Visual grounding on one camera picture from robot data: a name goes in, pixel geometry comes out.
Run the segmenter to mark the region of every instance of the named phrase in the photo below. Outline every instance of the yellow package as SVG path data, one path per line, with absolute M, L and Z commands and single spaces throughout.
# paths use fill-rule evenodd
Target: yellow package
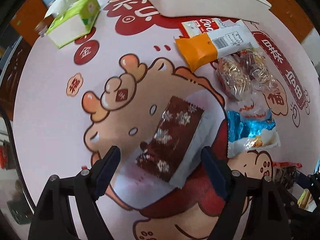
M 242 49 L 259 47 L 242 20 L 237 21 L 233 26 L 203 33 L 190 39 L 181 38 L 175 41 L 192 72 L 217 58 Z

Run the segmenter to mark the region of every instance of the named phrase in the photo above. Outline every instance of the barcode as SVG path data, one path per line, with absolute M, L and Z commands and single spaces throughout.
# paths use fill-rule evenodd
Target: barcode
M 217 49 L 222 49 L 229 46 L 224 37 L 214 39 L 212 42 L 217 47 Z

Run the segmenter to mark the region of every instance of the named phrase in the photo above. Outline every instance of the nutrition label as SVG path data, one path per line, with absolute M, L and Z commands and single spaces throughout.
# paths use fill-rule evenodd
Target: nutrition label
M 238 32 L 226 34 L 227 39 L 230 41 L 232 46 L 243 43 L 243 39 Z

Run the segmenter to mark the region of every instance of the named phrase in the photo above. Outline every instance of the cartoon tablecloth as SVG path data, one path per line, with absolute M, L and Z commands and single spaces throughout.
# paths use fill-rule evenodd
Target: cartoon tablecloth
M 281 87 L 264 98 L 282 145 L 228 160 L 229 102 L 216 79 L 216 65 L 206 64 L 193 74 L 175 46 L 178 23 L 191 19 L 201 17 L 165 18 L 147 0 L 109 0 L 83 38 L 59 50 L 48 37 L 36 41 L 20 79 L 13 126 L 22 174 L 35 203 L 50 175 L 74 176 L 117 145 L 120 165 L 106 196 L 97 201 L 113 237 L 205 239 L 224 202 L 202 166 L 180 190 L 134 163 L 172 96 L 215 114 L 203 146 L 212 146 L 232 169 L 254 178 L 272 176 L 273 160 L 300 162 L 303 172 L 313 172 L 320 149 L 319 82 L 298 41 L 271 12 L 260 24 L 245 22 L 268 54 Z M 70 201 L 78 235 L 86 239 L 74 198 Z

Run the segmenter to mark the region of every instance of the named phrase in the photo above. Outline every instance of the green tissue box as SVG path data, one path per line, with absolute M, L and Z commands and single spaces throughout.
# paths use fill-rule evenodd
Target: green tissue box
M 47 35 L 60 49 L 64 45 L 88 34 L 100 12 L 97 0 L 79 0 L 73 3 L 63 17 L 56 17 Z

